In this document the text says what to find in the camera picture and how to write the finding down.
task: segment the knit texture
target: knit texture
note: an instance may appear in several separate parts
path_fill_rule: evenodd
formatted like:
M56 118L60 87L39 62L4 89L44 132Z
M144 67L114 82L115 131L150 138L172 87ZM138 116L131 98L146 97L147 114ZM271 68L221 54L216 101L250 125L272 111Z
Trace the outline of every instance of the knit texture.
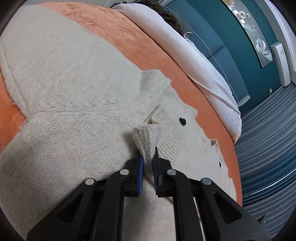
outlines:
M21 7L0 37L0 67L27 118L0 155L0 206L24 239L85 179L108 178L140 150L143 192L125 202L123 240L173 240L172 203L157 198L151 182L155 145L173 168L209 177L236 199L218 143L170 80L159 70L141 71L74 21Z

